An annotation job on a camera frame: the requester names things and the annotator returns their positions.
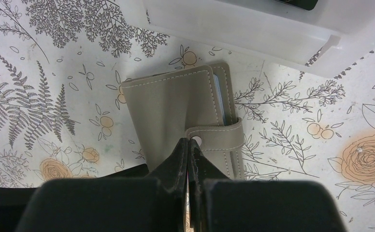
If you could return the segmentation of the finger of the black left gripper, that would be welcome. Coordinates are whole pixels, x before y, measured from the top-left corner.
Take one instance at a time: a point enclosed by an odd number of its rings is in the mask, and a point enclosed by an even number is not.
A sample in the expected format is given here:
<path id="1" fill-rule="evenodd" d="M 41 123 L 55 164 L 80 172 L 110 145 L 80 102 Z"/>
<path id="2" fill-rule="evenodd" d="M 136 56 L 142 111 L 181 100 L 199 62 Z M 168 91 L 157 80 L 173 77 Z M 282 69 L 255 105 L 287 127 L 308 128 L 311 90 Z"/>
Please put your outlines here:
<path id="1" fill-rule="evenodd" d="M 142 164 L 100 178 L 0 188 L 0 232 L 147 232 L 147 173 Z"/>

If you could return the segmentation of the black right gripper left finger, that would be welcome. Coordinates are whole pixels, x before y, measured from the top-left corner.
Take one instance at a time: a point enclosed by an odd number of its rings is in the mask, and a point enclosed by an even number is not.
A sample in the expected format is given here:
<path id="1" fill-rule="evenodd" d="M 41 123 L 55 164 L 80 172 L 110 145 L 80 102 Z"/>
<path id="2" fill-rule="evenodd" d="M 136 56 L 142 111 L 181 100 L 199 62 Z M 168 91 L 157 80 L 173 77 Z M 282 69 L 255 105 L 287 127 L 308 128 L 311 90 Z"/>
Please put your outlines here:
<path id="1" fill-rule="evenodd" d="M 182 232 L 188 139 L 144 177 L 54 179 L 38 188 L 18 232 Z"/>

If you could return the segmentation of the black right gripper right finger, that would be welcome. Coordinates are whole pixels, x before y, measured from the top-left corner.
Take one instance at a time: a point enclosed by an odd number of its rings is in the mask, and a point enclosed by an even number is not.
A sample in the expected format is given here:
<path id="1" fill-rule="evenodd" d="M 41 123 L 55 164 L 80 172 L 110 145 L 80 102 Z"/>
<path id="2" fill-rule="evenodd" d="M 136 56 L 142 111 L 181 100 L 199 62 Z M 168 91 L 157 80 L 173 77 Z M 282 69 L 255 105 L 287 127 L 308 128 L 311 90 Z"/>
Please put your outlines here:
<path id="1" fill-rule="evenodd" d="M 189 141 L 190 225 L 197 232 L 344 232 L 329 192 L 314 181 L 232 180 Z"/>

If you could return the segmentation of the grey blue card holder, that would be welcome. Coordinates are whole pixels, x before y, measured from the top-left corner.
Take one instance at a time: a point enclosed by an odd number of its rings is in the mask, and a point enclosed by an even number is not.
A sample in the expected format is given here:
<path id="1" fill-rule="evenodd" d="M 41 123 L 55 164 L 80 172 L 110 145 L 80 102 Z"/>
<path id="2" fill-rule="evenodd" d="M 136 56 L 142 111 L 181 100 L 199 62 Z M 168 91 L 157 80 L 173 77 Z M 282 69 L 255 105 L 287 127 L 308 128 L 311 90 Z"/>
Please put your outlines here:
<path id="1" fill-rule="evenodd" d="M 227 63 L 127 80 L 122 91 L 149 171 L 188 138 L 224 175 L 244 179 L 244 128 Z"/>

